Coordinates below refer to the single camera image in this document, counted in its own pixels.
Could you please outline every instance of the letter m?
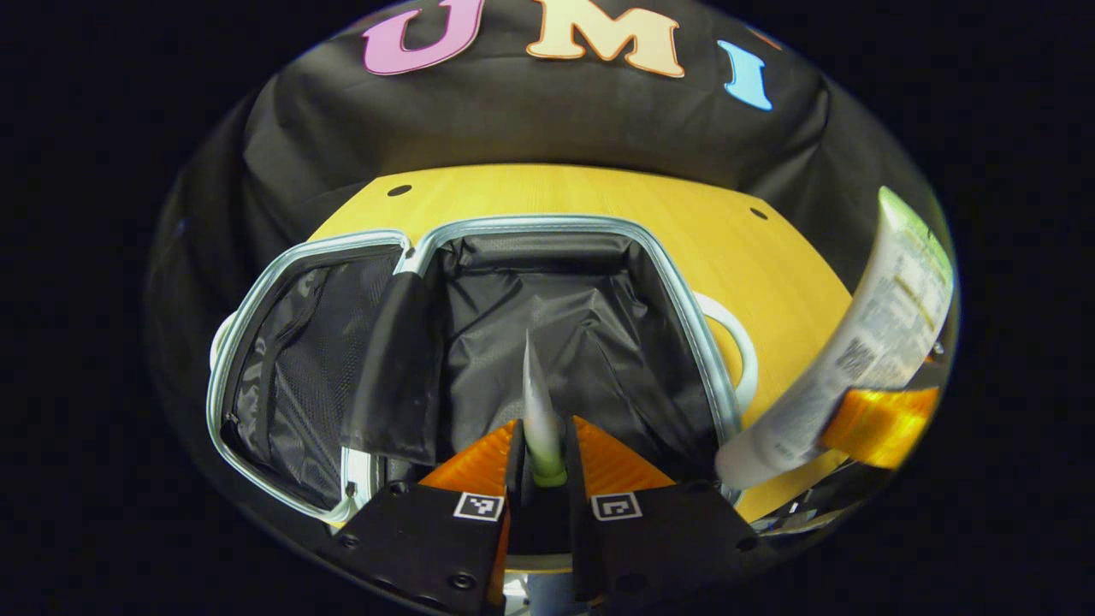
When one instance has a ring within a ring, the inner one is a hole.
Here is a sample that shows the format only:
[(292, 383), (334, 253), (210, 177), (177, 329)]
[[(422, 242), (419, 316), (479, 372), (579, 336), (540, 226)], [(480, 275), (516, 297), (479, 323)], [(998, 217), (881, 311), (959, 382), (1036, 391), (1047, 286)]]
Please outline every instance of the letter m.
[(586, 49), (574, 42), (577, 30), (602, 60), (615, 58), (634, 40), (634, 49), (624, 56), (627, 63), (667, 77), (684, 77), (673, 44), (673, 31), (680, 27), (676, 21), (646, 9), (630, 9), (613, 20), (591, 0), (534, 1), (543, 5), (543, 21), (540, 40), (526, 49), (529, 55), (564, 60), (583, 57)]

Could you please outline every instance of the pink letter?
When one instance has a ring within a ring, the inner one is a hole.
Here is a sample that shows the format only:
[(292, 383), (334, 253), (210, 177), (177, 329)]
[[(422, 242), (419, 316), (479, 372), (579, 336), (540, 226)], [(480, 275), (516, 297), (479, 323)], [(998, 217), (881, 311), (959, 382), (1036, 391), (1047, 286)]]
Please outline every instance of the pink letter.
[(419, 9), (401, 13), (370, 27), (361, 35), (369, 39), (365, 47), (365, 70), (373, 74), (411, 72), (441, 63), (463, 51), (479, 34), (483, 2), (484, 0), (441, 0), (438, 4), (449, 9), (445, 35), (437, 43), (422, 49), (407, 49), (403, 46), (407, 22), (422, 12)]

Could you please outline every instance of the mesh pocket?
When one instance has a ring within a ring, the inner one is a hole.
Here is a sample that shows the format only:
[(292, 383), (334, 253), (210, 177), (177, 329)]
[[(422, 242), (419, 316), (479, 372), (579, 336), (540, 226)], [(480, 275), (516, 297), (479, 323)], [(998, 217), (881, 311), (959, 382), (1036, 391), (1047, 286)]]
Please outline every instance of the mesh pocket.
[(258, 326), (237, 390), (234, 442), (279, 487), (342, 500), (339, 435), (377, 307), (401, 249), (293, 276)]

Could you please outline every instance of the screw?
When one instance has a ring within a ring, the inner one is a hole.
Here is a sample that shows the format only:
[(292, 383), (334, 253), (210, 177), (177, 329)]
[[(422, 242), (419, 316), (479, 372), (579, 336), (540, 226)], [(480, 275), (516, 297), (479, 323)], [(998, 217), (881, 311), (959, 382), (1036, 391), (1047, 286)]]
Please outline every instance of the screw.
[(468, 573), (457, 573), (449, 577), (449, 585), (458, 591), (470, 591), (475, 588), (475, 578)]

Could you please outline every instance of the white tube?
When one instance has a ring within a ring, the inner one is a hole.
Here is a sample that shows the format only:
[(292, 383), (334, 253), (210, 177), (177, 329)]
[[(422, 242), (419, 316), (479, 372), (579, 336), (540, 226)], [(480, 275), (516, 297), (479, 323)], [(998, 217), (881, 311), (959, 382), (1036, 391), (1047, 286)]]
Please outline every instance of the white tube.
[(817, 440), (850, 387), (904, 387), (935, 344), (954, 271), (940, 241), (892, 190), (878, 190), (878, 230), (848, 314), (809, 369), (757, 422), (727, 442), (715, 470), (742, 490), (825, 453)]

